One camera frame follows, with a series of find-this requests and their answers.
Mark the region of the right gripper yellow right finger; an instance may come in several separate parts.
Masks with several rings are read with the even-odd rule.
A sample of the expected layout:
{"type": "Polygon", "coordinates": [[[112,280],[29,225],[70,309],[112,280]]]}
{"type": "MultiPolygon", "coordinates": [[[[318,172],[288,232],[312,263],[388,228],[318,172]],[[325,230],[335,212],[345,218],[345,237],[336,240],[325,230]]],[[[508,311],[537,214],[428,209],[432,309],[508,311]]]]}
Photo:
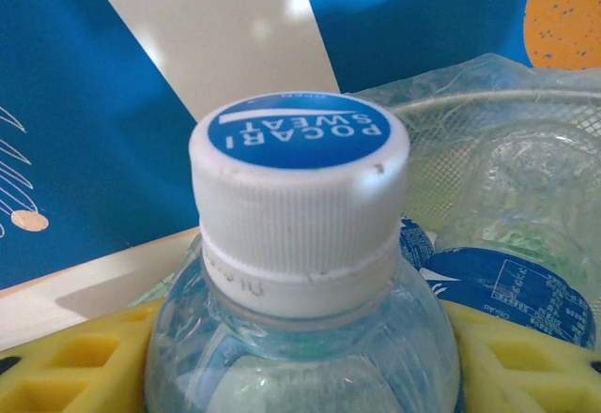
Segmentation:
{"type": "Polygon", "coordinates": [[[601,413],[601,354],[445,300],[465,413],[601,413]]]}

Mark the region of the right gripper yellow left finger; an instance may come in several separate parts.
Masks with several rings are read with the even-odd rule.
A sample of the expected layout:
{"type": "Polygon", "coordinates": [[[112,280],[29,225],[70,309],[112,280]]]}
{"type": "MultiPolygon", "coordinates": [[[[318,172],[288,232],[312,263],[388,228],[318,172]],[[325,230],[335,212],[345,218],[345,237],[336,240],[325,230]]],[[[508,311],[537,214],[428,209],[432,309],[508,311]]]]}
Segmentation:
{"type": "Polygon", "coordinates": [[[0,413],[145,413],[154,299],[0,351],[0,413]]]}

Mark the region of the blue label bottle white cap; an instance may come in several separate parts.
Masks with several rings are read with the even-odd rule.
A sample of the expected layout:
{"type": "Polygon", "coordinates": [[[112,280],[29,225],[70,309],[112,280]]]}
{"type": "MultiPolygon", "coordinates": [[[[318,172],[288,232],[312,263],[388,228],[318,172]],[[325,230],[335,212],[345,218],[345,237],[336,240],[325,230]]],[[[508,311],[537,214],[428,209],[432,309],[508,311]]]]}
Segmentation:
{"type": "Polygon", "coordinates": [[[419,272],[434,294],[571,344],[593,349],[589,303],[564,279],[529,260],[493,250],[437,252],[419,272]]]}

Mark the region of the crushed clear plastic bottle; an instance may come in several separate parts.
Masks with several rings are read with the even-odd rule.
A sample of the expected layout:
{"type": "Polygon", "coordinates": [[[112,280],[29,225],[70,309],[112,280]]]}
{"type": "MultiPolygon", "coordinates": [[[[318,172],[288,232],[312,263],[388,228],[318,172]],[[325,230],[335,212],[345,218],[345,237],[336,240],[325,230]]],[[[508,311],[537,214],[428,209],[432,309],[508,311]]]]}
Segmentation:
{"type": "Polygon", "coordinates": [[[436,247],[591,267],[600,204],[601,139],[571,126],[507,127],[475,148],[436,247]]]}

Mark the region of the Pocari bottle white cap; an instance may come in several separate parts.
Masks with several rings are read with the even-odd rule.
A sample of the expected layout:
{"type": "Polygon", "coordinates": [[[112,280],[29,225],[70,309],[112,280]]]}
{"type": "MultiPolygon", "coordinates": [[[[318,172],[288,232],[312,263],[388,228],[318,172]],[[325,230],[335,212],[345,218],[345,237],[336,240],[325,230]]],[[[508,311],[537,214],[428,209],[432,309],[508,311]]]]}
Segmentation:
{"type": "Polygon", "coordinates": [[[196,125],[200,233],[149,341],[146,413],[463,413],[450,321],[401,253],[409,149],[340,94],[196,125]]]}

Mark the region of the round mesh waste bin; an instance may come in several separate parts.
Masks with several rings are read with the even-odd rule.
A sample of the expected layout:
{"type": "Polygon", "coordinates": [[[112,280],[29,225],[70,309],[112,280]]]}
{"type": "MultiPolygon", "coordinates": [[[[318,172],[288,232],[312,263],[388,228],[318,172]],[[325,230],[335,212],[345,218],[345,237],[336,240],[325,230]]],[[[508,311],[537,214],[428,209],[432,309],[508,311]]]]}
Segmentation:
{"type": "Polygon", "coordinates": [[[552,121],[601,136],[601,92],[518,88],[446,94],[393,107],[412,141],[409,207],[444,216],[485,134],[518,123],[552,121]]]}

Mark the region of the white mesh basket with liner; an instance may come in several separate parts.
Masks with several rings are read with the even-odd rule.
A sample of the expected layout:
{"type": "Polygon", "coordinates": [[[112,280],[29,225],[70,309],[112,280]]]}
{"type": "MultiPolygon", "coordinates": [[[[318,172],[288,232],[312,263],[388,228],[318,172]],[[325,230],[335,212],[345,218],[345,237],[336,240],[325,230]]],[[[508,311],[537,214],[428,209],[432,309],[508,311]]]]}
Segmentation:
{"type": "MultiPolygon", "coordinates": [[[[576,71],[561,69],[529,69],[507,58],[495,54],[485,54],[448,68],[431,70],[427,73],[408,79],[361,90],[358,92],[358,97],[360,99],[372,101],[396,115],[393,112],[393,107],[398,106],[405,101],[440,97],[446,94],[469,93],[485,90],[509,90],[514,88],[592,89],[593,91],[601,92],[601,69],[583,69],[576,71]]],[[[552,121],[518,123],[508,127],[520,127],[525,129],[543,124],[576,127],[552,121]]],[[[507,127],[491,130],[483,136],[482,140],[490,133],[505,128],[507,127]]],[[[435,247],[436,239],[444,225],[447,223],[453,204],[457,200],[461,190],[458,192],[457,197],[444,216],[435,212],[418,212],[410,208],[407,190],[405,210],[408,215],[420,224],[429,234],[435,247]]],[[[601,204],[596,208],[594,216],[601,221],[601,204]]],[[[580,291],[583,297],[591,303],[595,313],[601,314],[601,229],[594,232],[592,236],[595,256],[595,263],[593,266],[583,268],[569,265],[563,268],[551,268],[557,270],[562,277],[580,291]]]]}

